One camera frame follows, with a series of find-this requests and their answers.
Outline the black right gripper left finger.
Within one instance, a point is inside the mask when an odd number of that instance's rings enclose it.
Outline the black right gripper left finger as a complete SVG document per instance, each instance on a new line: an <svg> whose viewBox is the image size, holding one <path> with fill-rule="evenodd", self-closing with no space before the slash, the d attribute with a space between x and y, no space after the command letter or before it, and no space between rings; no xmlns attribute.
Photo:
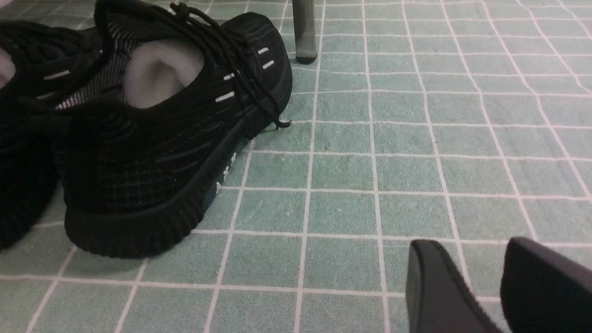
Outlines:
<svg viewBox="0 0 592 333"><path fill-rule="evenodd" d="M406 305L411 333L500 333L471 293L446 249L435 240L410 243Z"/></svg>

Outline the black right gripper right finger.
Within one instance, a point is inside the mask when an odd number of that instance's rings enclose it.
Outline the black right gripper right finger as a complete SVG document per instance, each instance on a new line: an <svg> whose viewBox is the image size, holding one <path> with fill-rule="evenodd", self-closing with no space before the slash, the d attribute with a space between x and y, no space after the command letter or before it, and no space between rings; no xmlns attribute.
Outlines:
<svg viewBox="0 0 592 333"><path fill-rule="evenodd" d="M525 237L506 246L501 306L513 333L589 333L592 272Z"/></svg>

